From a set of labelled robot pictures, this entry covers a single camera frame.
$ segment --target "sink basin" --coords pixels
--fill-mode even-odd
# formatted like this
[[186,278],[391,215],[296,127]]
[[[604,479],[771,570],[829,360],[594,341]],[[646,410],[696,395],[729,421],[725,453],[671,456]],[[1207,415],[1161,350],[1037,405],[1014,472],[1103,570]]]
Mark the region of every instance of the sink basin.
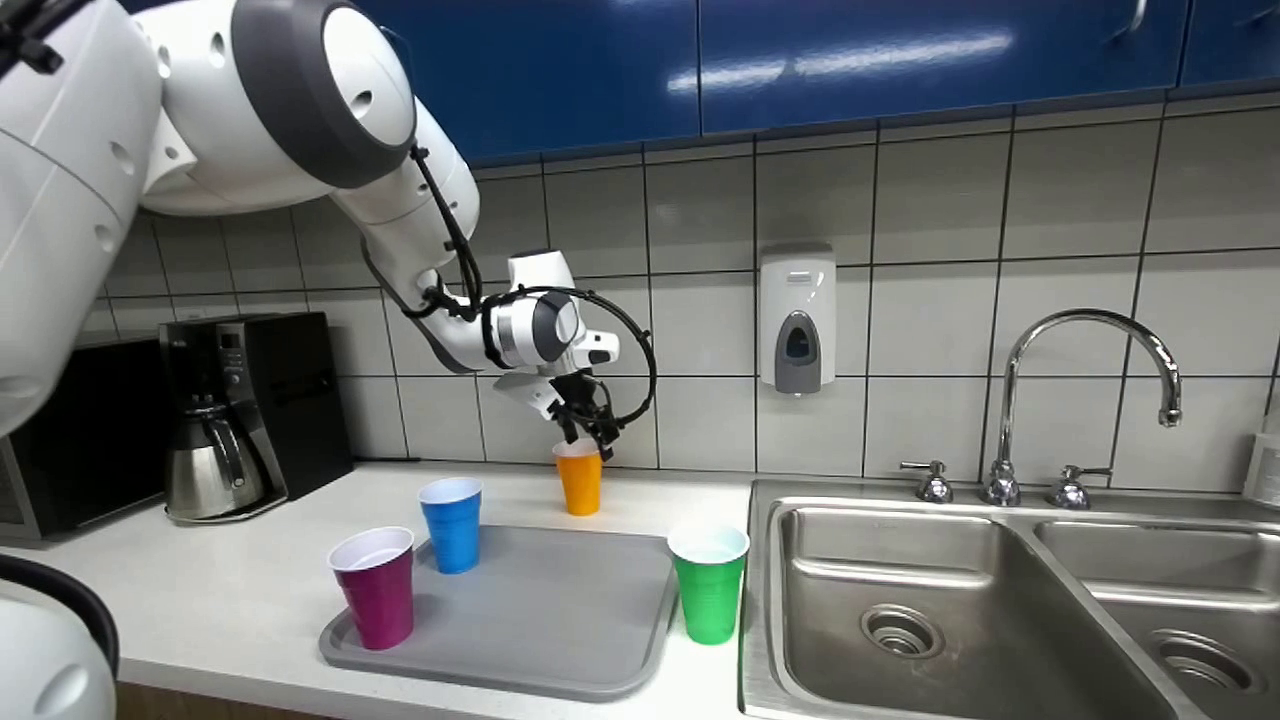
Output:
[[983,508],[757,487],[745,714],[1196,715],[1033,528]]
[[1280,534],[1048,522],[1037,537],[1207,715],[1280,715]]

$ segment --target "tray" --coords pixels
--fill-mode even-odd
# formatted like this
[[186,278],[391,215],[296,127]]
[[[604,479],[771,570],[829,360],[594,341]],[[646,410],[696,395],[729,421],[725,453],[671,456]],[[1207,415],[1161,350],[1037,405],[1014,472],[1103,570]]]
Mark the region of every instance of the tray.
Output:
[[485,528],[481,565],[462,578],[440,578],[422,545],[411,593],[417,634],[402,644],[366,652],[338,611],[321,657],[363,671],[619,699],[657,671],[677,580],[657,537]]

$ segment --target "white countertop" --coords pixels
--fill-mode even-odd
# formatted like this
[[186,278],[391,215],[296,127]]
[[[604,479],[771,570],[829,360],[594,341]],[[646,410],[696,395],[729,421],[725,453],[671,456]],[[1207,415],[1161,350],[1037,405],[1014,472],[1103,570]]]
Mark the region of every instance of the white countertop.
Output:
[[16,553],[96,587],[121,626],[121,681],[316,715],[600,715],[729,720],[736,714],[736,644],[698,647],[679,611],[646,688],[616,703],[345,671],[321,659],[321,629],[345,608],[327,550],[373,523],[422,537],[418,484],[475,477],[485,523],[664,537],[685,522],[745,528],[749,479],[612,477],[604,513],[558,513],[552,467],[366,466],[247,523],[171,528],[161,508],[137,513],[57,550]]

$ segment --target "orange cup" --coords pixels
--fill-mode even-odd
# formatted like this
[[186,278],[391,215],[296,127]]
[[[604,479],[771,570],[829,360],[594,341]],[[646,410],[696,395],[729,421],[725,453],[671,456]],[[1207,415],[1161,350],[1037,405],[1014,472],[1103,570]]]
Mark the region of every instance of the orange cup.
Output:
[[568,517],[594,517],[600,513],[600,449],[590,441],[556,443],[556,472],[562,487]]

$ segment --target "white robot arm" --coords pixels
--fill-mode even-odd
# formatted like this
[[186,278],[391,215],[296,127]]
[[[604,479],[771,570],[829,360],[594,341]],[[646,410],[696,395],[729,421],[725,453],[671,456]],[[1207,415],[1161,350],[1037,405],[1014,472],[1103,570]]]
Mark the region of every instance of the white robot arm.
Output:
[[137,204],[227,215],[316,198],[361,225],[377,282],[452,373],[498,370],[498,394],[604,453],[646,410],[612,415],[590,370],[619,341],[579,302],[616,307],[558,253],[513,257],[513,289],[485,298],[475,180],[347,0],[186,0],[133,22],[113,0],[0,0],[0,162],[16,168],[0,180],[0,433],[51,394]]

